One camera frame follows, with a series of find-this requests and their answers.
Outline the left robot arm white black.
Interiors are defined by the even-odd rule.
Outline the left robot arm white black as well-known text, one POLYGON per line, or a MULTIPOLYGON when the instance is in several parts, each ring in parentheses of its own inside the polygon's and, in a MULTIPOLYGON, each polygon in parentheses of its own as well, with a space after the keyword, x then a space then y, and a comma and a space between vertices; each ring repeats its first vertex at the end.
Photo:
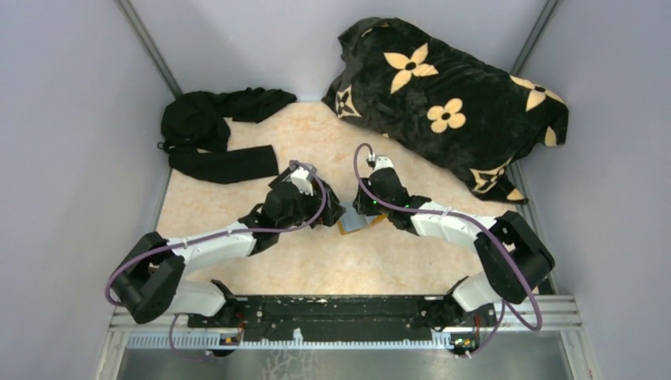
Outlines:
POLYGON ((237 306, 227 288, 217 280, 190 281, 188 275, 261 253, 278 243, 281 234, 334 226, 345 213, 338 197, 320 179, 309 185, 311 192, 290 181, 275 184, 247 215, 208 234, 172 239, 156 231, 143 235, 108 278, 107 300, 125 308, 138 324, 164 314, 195 314, 219 328, 232 325, 237 306))

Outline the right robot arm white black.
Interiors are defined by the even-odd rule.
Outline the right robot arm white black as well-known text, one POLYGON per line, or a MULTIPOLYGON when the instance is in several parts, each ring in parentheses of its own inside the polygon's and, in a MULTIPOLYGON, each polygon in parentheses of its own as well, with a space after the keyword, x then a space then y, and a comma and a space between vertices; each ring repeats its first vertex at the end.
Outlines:
POLYGON ((428 197, 410 195, 393 168, 376 169, 357 180, 353 206, 359 214, 385 215, 398 230, 441 239, 478 256, 481 272, 459 281, 447 294, 445 315, 455 326, 466 326, 481 306, 521 304, 555 267, 554 257, 515 211, 498 217, 454 211, 428 197))

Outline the black plastic card bin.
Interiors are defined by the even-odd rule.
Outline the black plastic card bin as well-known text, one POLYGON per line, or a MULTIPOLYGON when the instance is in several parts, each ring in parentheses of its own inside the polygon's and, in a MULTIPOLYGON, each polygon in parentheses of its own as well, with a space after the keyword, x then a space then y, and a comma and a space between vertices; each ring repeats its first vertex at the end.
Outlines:
POLYGON ((291 181, 291 174, 293 170, 290 167, 284 169, 268 186, 271 189, 271 193, 275 195, 286 195, 290 194, 294 185, 291 181))

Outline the yellow leather card holder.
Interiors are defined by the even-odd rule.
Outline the yellow leather card holder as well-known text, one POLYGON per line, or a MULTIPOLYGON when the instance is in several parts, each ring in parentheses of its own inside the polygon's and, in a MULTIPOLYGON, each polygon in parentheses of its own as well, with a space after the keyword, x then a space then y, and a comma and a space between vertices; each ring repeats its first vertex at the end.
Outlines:
POLYGON ((339 218, 337 226, 341 235, 352 234, 357 231, 374 226, 387 219, 385 215, 365 216, 358 214, 351 203, 340 203, 345 210, 339 218))

